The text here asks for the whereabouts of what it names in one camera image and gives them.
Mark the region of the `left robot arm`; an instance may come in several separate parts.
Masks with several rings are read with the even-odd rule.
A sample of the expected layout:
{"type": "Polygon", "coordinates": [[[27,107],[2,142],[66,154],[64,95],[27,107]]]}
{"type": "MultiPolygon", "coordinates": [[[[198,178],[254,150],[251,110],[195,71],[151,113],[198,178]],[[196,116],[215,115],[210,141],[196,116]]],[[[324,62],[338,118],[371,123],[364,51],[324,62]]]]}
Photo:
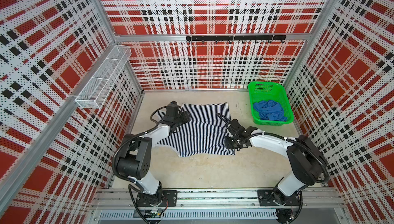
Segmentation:
{"type": "Polygon", "coordinates": [[[154,111],[150,119],[155,126],[136,135],[125,135],[112,158],[113,174],[131,182],[138,192],[147,195],[156,195],[161,188],[161,183],[149,171],[153,146],[190,122],[190,114],[175,101],[159,110],[165,110],[164,117],[155,120],[153,116],[157,111],[154,111]]]}

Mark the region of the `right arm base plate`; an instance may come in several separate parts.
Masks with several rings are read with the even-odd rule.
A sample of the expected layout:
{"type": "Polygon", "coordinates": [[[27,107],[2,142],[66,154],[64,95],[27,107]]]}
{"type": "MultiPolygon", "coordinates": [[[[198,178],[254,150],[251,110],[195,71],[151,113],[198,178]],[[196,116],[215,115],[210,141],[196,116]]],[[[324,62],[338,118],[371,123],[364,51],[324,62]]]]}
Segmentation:
{"type": "Polygon", "coordinates": [[[257,190],[258,201],[260,206],[299,206],[301,204],[301,196],[294,192],[290,196],[286,196],[278,189],[257,190]]]}

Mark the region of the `blue white striped tank top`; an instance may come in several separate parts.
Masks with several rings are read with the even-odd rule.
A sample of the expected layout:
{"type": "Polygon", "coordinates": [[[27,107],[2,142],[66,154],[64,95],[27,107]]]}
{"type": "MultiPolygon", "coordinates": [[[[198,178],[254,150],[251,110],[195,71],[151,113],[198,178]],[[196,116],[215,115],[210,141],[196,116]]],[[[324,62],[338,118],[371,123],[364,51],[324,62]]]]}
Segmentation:
{"type": "Polygon", "coordinates": [[[229,132],[226,123],[217,116],[220,113],[227,119],[231,118],[227,102],[208,105],[184,103],[182,110],[188,112],[191,121],[182,125],[177,133],[160,140],[157,147],[171,148],[178,157],[236,154],[235,150],[225,147],[225,137],[229,132]]]}

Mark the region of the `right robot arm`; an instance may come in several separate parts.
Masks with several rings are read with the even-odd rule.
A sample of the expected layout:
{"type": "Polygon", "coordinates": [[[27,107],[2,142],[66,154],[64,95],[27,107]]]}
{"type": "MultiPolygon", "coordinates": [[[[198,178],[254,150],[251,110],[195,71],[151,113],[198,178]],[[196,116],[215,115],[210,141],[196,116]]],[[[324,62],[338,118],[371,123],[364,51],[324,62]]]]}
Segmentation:
{"type": "Polygon", "coordinates": [[[236,119],[222,120],[229,132],[225,137],[226,148],[237,151],[249,147],[263,148],[289,160],[291,172],[275,186],[275,195],[291,197],[308,186],[325,184],[330,180],[327,160],[307,136],[289,138],[252,126],[244,128],[236,119]]]}

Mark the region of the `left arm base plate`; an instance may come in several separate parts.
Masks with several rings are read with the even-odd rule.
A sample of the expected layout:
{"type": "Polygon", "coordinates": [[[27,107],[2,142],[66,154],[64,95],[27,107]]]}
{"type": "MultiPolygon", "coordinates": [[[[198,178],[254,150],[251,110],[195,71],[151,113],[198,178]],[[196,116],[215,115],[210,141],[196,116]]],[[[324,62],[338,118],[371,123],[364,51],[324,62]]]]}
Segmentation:
{"type": "Polygon", "coordinates": [[[138,207],[175,207],[177,196],[176,190],[158,191],[154,195],[138,193],[135,202],[138,207]]]}

